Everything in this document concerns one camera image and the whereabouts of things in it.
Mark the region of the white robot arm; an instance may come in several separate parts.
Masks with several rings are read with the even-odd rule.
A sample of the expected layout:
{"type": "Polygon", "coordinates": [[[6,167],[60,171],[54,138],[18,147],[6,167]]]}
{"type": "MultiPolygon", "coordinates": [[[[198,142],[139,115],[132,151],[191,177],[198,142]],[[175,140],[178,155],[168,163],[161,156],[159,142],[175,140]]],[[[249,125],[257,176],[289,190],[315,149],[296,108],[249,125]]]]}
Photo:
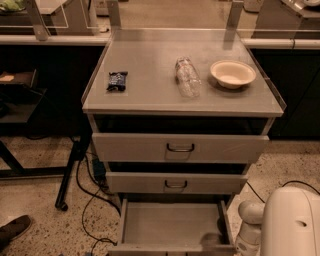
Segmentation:
{"type": "Polygon", "coordinates": [[[274,190],[265,203],[243,201],[239,256],[320,256],[320,196],[297,187],[274,190]]]}

